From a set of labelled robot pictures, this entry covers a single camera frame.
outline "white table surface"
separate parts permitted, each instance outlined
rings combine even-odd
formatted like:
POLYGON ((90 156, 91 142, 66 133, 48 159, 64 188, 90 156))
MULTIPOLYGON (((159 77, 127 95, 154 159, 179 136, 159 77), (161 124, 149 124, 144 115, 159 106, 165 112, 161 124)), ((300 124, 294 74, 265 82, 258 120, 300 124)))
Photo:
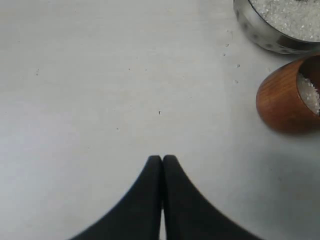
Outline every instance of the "white table surface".
POLYGON ((71 238, 151 154, 266 240, 319 239, 320 134, 255 108, 295 57, 251 44, 232 2, 0 0, 1 240, 71 238))

